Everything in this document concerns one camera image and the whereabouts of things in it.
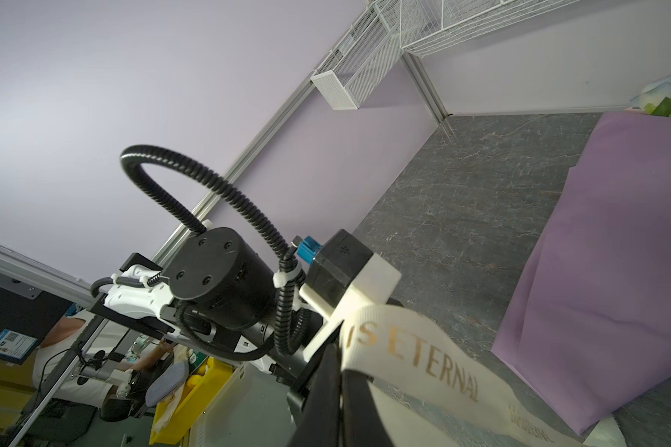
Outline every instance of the person's arm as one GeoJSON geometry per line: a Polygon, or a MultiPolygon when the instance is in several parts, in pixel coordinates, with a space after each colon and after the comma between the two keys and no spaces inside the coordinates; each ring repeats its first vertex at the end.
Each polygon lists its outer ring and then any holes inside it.
{"type": "Polygon", "coordinates": [[[164,356],[164,354],[173,352],[175,344],[176,343],[167,343],[166,341],[162,340],[156,348],[143,355],[138,361],[121,361],[119,362],[119,366],[116,369],[120,371],[126,371],[128,369],[132,369],[134,371],[143,371],[145,369],[151,368],[159,361],[159,359],[164,356]]]}

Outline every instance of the black motor housing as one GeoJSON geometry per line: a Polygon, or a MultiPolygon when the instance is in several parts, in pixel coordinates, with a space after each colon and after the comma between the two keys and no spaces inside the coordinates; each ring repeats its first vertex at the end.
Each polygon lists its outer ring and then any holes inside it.
{"type": "Polygon", "coordinates": [[[253,326],[275,302],[273,272],[231,228],[190,236],[161,274],[176,299],[229,330],[253,326]]]}

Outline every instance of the gray table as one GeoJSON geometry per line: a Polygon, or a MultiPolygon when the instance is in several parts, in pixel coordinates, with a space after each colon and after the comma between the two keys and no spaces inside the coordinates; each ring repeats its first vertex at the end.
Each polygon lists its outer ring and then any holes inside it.
{"type": "MultiPolygon", "coordinates": [[[[434,318],[533,414],[571,436],[489,349],[567,170],[599,116],[449,117],[355,231],[403,273],[394,298],[434,318]]],[[[464,447],[520,445],[390,391],[464,447]]],[[[629,447],[671,446],[671,379],[615,416],[629,447]]]]}

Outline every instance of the person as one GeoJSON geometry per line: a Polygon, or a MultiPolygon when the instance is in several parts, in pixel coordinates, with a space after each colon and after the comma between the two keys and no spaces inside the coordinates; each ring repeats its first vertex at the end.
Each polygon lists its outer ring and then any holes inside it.
{"type": "MultiPolygon", "coordinates": [[[[36,388],[57,366],[64,355],[63,353],[70,349],[94,316],[93,313],[81,310],[72,317],[60,318],[57,324],[50,329],[40,344],[35,357],[32,381],[36,388]]],[[[92,346],[87,350],[87,353],[94,354],[98,351],[104,351],[105,354],[108,354],[119,343],[126,331],[126,327],[120,326],[114,321],[108,321],[95,338],[92,346]]],[[[173,344],[162,340],[158,345],[152,344],[144,348],[139,360],[135,362],[123,360],[119,363],[117,369],[120,371],[145,371],[154,366],[164,354],[173,350],[173,344]]],[[[73,379],[62,383],[53,397],[100,408],[109,396],[116,393],[116,389],[116,386],[95,378],[88,379],[82,385],[79,385],[77,380],[73,379]]]]}

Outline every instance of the blue connector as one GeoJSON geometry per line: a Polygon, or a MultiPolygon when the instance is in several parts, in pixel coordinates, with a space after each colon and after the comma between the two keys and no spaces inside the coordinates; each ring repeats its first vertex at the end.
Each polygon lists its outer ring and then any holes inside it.
{"type": "Polygon", "coordinates": [[[321,249],[322,245],[313,239],[313,237],[306,237],[299,245],[298,251],[296,252],[298,256],[301,256],[303,260],[311,265],[315,254],[321,249]]]}

